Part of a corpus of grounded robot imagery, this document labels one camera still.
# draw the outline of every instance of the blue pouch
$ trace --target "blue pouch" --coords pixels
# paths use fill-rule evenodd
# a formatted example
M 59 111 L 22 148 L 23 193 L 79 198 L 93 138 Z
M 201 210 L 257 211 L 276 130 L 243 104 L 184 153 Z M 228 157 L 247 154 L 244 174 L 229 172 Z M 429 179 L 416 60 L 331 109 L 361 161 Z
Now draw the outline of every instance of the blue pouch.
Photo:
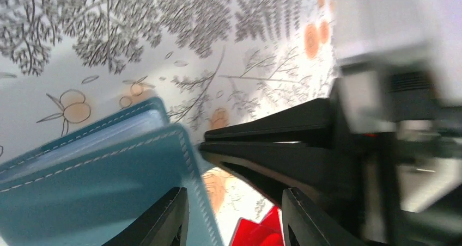
M 160 99 L 147 100 L 0 166 L 0 236 L 10 246 L 102 245 L 179 186 L 187 245 L 222 246 L 197 153 L 167 123 Z

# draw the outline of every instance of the blue wallet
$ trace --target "blue wallet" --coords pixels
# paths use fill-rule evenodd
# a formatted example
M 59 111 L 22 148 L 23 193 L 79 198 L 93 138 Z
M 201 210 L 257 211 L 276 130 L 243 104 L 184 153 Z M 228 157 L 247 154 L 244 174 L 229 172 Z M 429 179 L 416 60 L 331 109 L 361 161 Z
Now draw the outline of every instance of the blue wallet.
M 197 151 L 153 98 L 0 165 L 10 246 L 103 245 L 172 187 L 189 198 L 187 245 L 222 246 Z

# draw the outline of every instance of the red object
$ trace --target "red object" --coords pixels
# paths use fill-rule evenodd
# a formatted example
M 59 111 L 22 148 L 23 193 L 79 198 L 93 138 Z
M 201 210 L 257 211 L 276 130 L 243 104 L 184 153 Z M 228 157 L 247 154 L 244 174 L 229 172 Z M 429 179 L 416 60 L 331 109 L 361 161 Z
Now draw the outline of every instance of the red object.
M 230 246 L 284 246 L 277 207 L 261 223 L 239 219 Z

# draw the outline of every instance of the patterned fabric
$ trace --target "patterned fabric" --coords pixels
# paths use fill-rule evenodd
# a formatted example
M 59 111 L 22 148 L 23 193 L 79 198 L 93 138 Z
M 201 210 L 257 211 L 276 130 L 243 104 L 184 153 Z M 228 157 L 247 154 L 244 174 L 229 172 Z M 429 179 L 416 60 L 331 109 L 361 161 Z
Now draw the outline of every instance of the patterned fabric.
M 152 91 L 194 142 L 326 96 L 334 10 L 333 0 L 0 0 L 0 162 Z M 214 171 L 226 242 L 234 219 L 271 205 Z

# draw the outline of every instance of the blue fabric case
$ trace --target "blue fabric case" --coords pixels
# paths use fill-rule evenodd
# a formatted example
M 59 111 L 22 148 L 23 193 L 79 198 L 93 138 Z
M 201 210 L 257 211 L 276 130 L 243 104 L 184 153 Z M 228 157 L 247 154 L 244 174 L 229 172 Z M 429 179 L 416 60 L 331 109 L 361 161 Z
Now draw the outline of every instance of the blue fabric case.
M 90 147 L 43 169 L 37 164 L 51 151 L 59 155 L 53 147 L 70 147 L 153 109 L 164 121 L 153 124 L 154 130 L 112 138 L 99 144 L 103 148 Z M 10 246 L 102 245 L 181 186 L 190 202 L 187 245 L 222 246 L 197 167 L 200 158 L 186 130 L 167 122 L 161 100 L 147 100 L 0 166 L 0 236 Z M 23 166 L 33 163 L 32 170 Z M 14 168 L 29 172 L 12 175 Z

